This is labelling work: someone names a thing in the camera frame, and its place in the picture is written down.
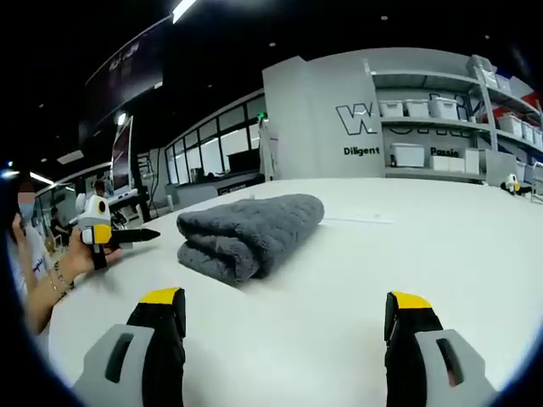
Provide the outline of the person's left hand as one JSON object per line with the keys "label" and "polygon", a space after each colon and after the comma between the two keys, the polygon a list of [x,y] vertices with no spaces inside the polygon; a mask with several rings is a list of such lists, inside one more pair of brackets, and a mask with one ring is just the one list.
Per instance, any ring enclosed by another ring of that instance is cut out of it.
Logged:
{"label": "person's left hand", "polygon": [[68,282],[95,270],[91,249],[81,241],[81,231],[77,226],[72,230],[67,253],[60,260],[59,268]]}

